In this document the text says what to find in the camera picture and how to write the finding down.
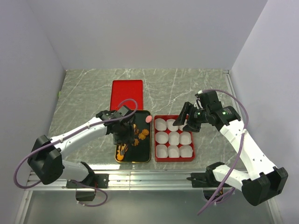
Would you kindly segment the metal tongs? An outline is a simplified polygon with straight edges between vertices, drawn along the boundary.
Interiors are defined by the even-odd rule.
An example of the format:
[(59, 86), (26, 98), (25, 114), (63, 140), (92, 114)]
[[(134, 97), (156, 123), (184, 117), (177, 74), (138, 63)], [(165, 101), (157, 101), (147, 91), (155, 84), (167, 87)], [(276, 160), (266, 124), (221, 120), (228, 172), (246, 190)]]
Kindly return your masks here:
[(124, 154), (126, 153), (128, 149), (128, 145), (127, 144), (124, 144), (124, 143), (121, 143), (121, 144), (118, 144), (117, 145), (117, 153), (119, 156), (124, 156)]

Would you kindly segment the orange flower cookie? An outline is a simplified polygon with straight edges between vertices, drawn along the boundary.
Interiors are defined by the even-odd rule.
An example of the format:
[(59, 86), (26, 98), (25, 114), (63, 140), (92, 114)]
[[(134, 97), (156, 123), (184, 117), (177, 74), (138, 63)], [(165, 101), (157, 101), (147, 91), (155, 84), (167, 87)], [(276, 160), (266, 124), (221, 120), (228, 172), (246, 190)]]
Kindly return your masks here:
[(140, 133), (140, 134), (138, 135), (138, 138), (139, 138), (140, 140), (144, 140), (144, 139), (146, 138), (146, 135), (144, 135), (143, 133)]

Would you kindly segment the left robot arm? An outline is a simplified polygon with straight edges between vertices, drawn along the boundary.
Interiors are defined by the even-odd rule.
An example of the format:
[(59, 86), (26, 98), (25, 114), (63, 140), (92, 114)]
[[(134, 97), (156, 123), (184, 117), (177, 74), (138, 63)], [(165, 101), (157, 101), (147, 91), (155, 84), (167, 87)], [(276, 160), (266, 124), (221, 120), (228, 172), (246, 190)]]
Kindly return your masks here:
[(115, 111), (101, 111), (83, 125), (59, 136), (48, 138), (40, 136), (32, 149), (35, 153), (28, 158), (28, 165), (44, 185), (57, 179), (77, 181), (82, 187), (93, 185), (95, 173), (90, 166), (81, 161), (66, 161), (66, 157), (89, 143), (109, 134), (114, 144), (127, 147), (134, 142), (135, 112), (127, 106)]

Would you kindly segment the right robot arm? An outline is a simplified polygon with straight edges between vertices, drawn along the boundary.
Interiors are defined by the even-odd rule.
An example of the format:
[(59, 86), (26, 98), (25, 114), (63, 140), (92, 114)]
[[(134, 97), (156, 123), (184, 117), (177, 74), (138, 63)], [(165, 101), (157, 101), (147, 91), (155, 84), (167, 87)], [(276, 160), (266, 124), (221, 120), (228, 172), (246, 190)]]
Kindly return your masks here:
[(236, 160), (241, 160), (247, 171), (217, 162), (206, 168), (203, 182), (216, 187), (216, 193), (227, 184), (240, 190), (247, 202), (257, 206), (282, 192), (288, 173), (267, 158), (247, 131), (249, 119), (242, 120), (231, 106), (223, 107), (218, 92), (216, 89), (199, 91), (197, 102), (185, 102), (173, 124), (194, 133), (204, 123), (214, 126), (229, 141), (237, 153)]

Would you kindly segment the white paper cup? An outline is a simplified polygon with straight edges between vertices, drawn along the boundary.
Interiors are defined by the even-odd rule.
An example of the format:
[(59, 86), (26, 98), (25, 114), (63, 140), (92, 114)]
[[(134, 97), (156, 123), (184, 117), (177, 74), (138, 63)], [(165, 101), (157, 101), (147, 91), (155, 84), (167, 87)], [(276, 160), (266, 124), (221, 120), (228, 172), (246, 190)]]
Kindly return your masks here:
[(167, 158), (168, 157), (168, 148), (166, 145), (159, 144), (156, 147), (156, 156), (157, 158)]
[(185, 127), (185, 125), (181, 125), (181, 126), (179, 126), (179, 130), (180, 130), (180, 131), (183, 131), (183, 130), (184, 130), (184, 127)]
[(179, 135), (179, 143), (181, 145), (190, 145), (192, 143), (191, 134), (189, 132), (182, 132)]
[(171, 132), (176, 132), (178, 130), (178, 126), (174, 125), (175, 119), (168, 119), (166, 121), (167, 129)]
[(155, 119), (155, 129), (157, 131), (165, 131), (167, 129), (166, 121), (161, 118)]
[(168, 134), (168, 142), (170, 145), (179, 145), (179, 133), (178, 132), (170, 132)]
[(175, 145), (169, 145), (167, 148), (168, 157), (169, 158), (179, 158), (180, 152), (178, 146)]
[(155, 135), (156, 142), (158, 144), (166, 144), (168, 142), (169, 136), (166, 132), (157, 132)]
[(182, 158), (191, 158), (193, 155), (193, 149), (190, 145), (182, 145), (179, 148), (179, 154)]

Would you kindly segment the red cookie box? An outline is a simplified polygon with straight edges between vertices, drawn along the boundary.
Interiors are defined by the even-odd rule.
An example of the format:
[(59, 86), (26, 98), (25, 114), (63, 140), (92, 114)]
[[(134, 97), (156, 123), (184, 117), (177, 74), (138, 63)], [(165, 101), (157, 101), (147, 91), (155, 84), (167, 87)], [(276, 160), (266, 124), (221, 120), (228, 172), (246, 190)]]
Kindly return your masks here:
[(193, 135), (174, 126), (178, 115), (154, 117), (154, 152), (156, 162), (191, 162), (195, 158)]

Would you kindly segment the black gold-rimmed tray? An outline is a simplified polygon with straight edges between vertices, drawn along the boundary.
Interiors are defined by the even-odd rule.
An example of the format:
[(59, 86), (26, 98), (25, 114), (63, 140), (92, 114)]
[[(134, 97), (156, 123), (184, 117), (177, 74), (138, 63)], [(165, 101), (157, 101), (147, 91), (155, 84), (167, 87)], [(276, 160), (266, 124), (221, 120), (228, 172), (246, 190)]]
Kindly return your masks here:
[[(139, 144), (134, 146), (133, 144), (128, 145), (128, 150), (125, 153), (123, 161), (116, 160), (117, 147), (115, 150), (115, 160), (118, 163), (147, 163), (151, 158), (151, 124), (146, 123), (145, 119), (150, 115), (149, 111), (137, 110), (135, 113), (135, 124), (139, 130), (138, 134), (134, 136), (134, 140), (138, 139)], [(144, 140), (140, 140), (138, 135), (142, 133), (143, 129), (149, 130), (149, 135)]]

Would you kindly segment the orange fish cookie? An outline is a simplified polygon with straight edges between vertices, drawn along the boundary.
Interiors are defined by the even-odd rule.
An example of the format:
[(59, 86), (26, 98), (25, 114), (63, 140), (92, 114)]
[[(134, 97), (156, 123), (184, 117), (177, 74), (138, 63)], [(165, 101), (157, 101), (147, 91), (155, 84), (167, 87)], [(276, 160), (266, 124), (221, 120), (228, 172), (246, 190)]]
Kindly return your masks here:
[(116, 153), (116, 160), (117, 161), (123, 161), (124, 156), (125, 156), (125, 152), (118, 150), (117, 153)]

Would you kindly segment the pink macaron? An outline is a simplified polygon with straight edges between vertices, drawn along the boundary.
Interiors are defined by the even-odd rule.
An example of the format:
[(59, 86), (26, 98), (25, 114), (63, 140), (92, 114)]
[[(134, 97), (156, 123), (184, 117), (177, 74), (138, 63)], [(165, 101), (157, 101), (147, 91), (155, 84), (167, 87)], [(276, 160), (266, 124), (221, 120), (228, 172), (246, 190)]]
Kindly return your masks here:
[(146, 123), (150, 123), (152, 121), (152, 116), (147, 116), (145, 119)]

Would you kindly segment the red box lid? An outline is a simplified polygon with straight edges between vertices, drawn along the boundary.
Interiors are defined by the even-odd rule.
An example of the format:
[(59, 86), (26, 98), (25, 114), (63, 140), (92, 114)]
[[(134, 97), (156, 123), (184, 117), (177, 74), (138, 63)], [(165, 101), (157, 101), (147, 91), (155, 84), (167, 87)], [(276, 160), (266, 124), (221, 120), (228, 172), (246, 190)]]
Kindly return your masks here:
[(131, 98), (137, 102), (137, 109), (143, 110), (143, 81), (136, 80), (114, 80), (112, 82), (110, 110), (119, 108), (119, 104)]

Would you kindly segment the aluminium front rail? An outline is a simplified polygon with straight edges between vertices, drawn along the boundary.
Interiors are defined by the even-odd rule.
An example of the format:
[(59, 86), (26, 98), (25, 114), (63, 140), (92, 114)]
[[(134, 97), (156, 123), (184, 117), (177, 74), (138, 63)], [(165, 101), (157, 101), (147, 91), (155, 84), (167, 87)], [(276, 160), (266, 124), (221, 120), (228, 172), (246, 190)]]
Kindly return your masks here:
[[(193, 188), (192, 182), (187, 180), (191, 173), (204, 174), (204, 170), (96, 170), (96, 174), (108, 174), (108, 180), (101, 187), (104, 191), (112, 190), (197, 190), (216, 189), (216, 187)], [(226, 184), (234, 184), (241, 190), (242, 180), (249, 179), (247, 172), (233, 171)], [(25, 186), (38, 182), (38, 177), (31, 172)], [(67, 188), (67, 180), (58, 179), (49, 185), (39, 183), (27, 190), (35, 191), (93, 191), (87, 188)]]

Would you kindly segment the aluminium rail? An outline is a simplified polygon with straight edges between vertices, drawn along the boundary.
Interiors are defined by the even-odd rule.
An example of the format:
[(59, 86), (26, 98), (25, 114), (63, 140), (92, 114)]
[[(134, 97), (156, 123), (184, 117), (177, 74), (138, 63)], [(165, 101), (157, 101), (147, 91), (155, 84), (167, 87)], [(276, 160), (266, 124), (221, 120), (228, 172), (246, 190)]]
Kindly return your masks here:
[[(197, 190), (216, 189), (216, 187), (193, 188), (192, 182), (187, 180), (191, 173), (204, 174), (204, 170), (96, 170), (96, 174), (108, 174), (108, 180), (101, 187), (104, 191), (112, 190)], [(234, 184), (241, 190), (242, 180), (249, 179), (247, 172), (233, 171), (226, 184)], [(38, 182), (38, 177), (31, 172), (25, 186)], [(58, 179), (49, 185), (39, 183), (27, 190), (35, 191), (93, 191), (87, 188), (67, 188), (67, 180)]]
[[(229, 73), (230, 71), (223, 70), (222, 72), (223, 72), (223, 75), (225, 76), (225, 80), (226, 80), (226, 83), (228, 86), (227, 92), (229, 92), (231, 95), (233, 95), (235, 98), (237, 98), (235, 91), (234, 91), (233, 83), (231, 81), (231, 77), (230, 77), (230, 73)], [(244, 121), (243, 114), (242, 114), (242, 108), (240, 107), (239, 103), (237, 101), (235, 101), (234, 99), (232, 99), (232, 105), (235, 108), (235, 110), (238, 112), (238, 114), (240, 115), (242, 121)]]

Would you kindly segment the aluminium right rail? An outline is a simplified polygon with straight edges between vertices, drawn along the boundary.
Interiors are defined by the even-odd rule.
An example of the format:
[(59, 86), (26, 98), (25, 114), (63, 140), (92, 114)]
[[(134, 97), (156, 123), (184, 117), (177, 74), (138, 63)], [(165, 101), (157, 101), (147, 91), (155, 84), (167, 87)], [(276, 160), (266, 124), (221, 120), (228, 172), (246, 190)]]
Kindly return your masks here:
[[(231, 95), (233, 95), (235, 98), (237, 98), (235, 91), (234, 91), (233, 83), (231, 81), (231, 77), (230, 77), (230, 73), (229, 73), (230, 71), (223, 70), (222, 72), (223, 72), (223, 75), (225, 76), (225, 80), (226, 80), (226, 83), (228, 86), (227, 92), (229, 92)], [(234, 99), (232, 99), (232, 105), (235, 108), (235, 110), (238, 112), (238, 114), (240, 115), (242, 121), (244, 121), (243, 114), (242, 114), (242, 108), (240, 107), (239, 103), (237, 101), (235, 101)]]

